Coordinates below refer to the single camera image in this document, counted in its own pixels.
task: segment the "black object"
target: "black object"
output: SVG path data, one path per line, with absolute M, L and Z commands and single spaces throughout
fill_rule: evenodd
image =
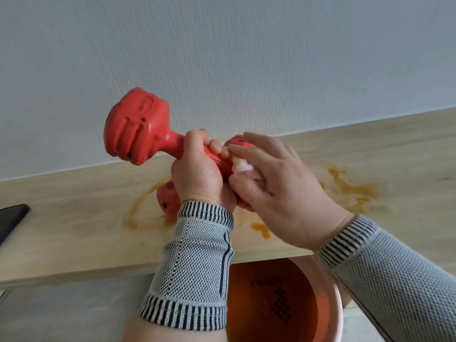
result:
M 0 244 L 13 231 L 14 227 L 22 221 L 29 210 L 30 207 L 27 204 L 0 209 Z

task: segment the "hand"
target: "hand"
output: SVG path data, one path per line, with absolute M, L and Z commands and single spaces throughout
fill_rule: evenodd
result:
M 180 202 L 203 201 L 224 207 L 231 213 L 236 207 L 236 195 L 214 161 L 204 152 L 208 142 L 206 130 L 189 131 L 184 139 L 184 154 L 171 166 L 171 175 Z
M 256 146 L 228 148 L 252 164 L 265 182 L 259 184 L 241 172 L 231 175 L 229 183 L 275 235 L 316 252 L 351 221 L 353 214 L 325 193 L 292 147 L 250 132 L 244 138 Z

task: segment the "wall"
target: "wall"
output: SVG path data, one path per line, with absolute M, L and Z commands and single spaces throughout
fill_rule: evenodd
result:
M 131 87 L 227 139 L 456 105 L 456 0 L 0 0 L 0 179 L 111 161 Z

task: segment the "wooden shelf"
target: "wooden shelf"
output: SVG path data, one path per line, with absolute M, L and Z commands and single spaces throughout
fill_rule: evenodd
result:
M 281 139 L 336 201 L 456 275 L 456 109 Z M 155 193 L 145 192 L 169 177 L 171 163 L 159 156 L 140 167 L 116 163 L 0 182 L 0 207 L 31 206 L 0 247 L 0 287 L 154 272 L 173 228 Z M 309 254 L 264 239 L 251 228 L 260 222 L 255 214 L 236 211 L 235 218 L 234 262 Z

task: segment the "right hand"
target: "right hand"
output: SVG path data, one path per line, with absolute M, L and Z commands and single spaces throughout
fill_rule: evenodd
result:
M 353 219 L 325 193 L 292 147 L 250 132 L 244 138 L 255 146 L 228 148 L 253 165 L 265 182 L 241 172 L 232 174 L 229 183 L 280 239 L 316 252 Z

